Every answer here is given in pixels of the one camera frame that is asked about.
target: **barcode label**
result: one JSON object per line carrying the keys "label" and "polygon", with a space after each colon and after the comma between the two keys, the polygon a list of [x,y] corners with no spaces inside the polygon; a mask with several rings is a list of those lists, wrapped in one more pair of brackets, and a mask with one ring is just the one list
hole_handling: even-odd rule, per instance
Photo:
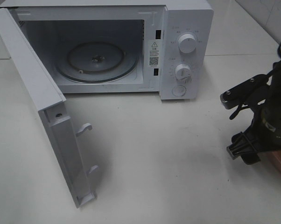
{"label": "barcode label", "polygon": [[159,54],[161,47],[161,40],[148,41],[148,65],[149,67],[157,68],[159,66]]}
{"label": "barcode label", "polygon": [[159,57],[150,57],[149,65],[158,65]]}

